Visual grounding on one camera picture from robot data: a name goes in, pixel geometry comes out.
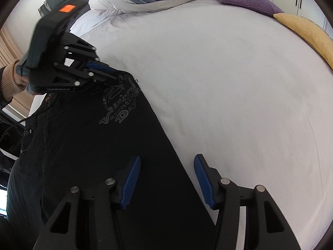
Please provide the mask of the person's left hand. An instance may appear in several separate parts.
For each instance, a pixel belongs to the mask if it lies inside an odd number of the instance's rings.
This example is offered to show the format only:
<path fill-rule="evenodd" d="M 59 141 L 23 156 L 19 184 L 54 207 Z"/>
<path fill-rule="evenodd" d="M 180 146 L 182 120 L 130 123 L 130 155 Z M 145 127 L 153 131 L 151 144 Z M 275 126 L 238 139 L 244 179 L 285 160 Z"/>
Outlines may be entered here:
<path fill-rule="evenodd" d="M 17 86 L 27 89 L 29 85 L 29 79 L 26 76 L 22 76 L 21 74 L 18 74 L 16 72 L 16 68 L 19 65 L 19 61 L 16 61 L 14 64 L 14 69 L 13 69 L 13 77 L 14 77 L 14 82 Z"/>

